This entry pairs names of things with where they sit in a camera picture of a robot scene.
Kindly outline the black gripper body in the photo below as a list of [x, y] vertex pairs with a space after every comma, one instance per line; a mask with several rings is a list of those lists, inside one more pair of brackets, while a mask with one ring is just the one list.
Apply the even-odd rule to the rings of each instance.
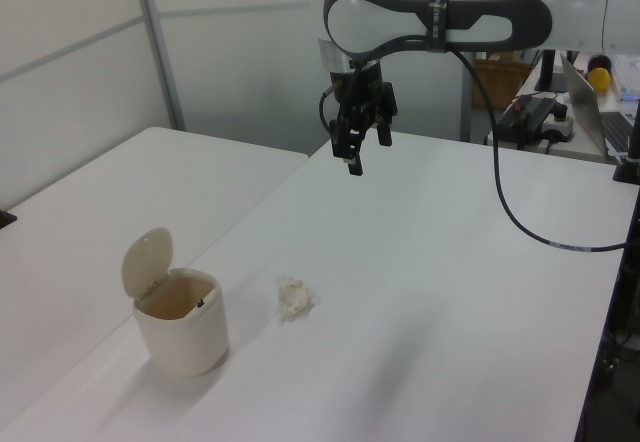
[[331, 73], [332, 85], [327, 94], [333, 94], [344, 113], [361, 109], [364, 112], [385, 111], [384, 81], [379, 63], [365, 66], [353, 79], [353, 72]]

